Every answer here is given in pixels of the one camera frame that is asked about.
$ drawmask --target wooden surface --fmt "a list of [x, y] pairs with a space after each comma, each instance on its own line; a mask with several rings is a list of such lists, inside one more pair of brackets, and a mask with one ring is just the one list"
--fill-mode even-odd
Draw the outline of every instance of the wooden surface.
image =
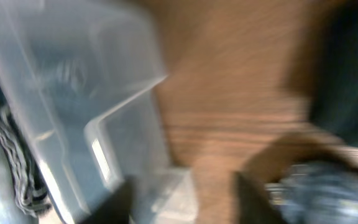
[[319, 134], [304, 122], [308, 77], [336, 2], [140, 0], [161, 33], [157, 97], [173, 157], [194, 171], [197, 223], [236, 223], [233, 172], [289, 133]]

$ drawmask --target plastic bin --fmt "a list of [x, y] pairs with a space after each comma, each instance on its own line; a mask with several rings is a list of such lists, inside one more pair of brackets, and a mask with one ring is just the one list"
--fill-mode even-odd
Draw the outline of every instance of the plastic bin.
[[190, 173], [171, 168], [149, 92], [164, 77], [154, 28], [136, 8], [0, 0], [0, 86], [66, 223], [128, 176], [136, 223], [195, 219]]

